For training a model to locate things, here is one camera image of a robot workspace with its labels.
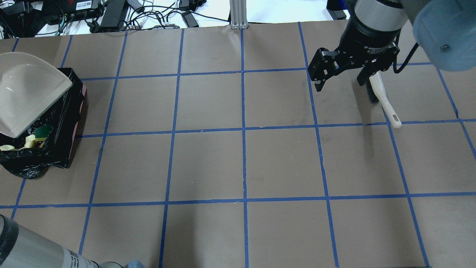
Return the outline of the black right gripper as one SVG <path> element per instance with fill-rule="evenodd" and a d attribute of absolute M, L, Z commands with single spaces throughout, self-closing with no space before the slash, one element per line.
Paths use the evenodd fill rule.
<path fill-rule="evenodd" d="M 356 78 L 359 86 L 364 86 L 378 71 L 387 71 L 399 53 L 393 42 L 400 32 L 371 29 L 357 17 L 351 17 L 336 50 L 317 49 L 308 65 L 315 90 L 320 93 L 326 81 L 338 75 L 340 67 L 363 66 Z"/>

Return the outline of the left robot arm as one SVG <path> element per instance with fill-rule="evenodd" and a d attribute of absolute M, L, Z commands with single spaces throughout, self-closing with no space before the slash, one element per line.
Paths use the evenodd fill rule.
<path fill-rule="evenodd" d="M 1 215 L 2 268 L 122 268 L 117 262 L 97 263 Z"/>

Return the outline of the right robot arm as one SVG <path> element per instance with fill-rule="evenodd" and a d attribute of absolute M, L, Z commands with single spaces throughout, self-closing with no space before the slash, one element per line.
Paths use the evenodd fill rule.
<path fill-rule="evenodd" d="M 444 71 L 475 67 L 474 0 L 348 0 L 350 19 L 337 48 L 319 48 L 308 65 L 316 90 L 344 71 L 360 68 L 359 85 L 387 71 L 400 49 L 397 37 L 410 22 L 415 47 Z"/>

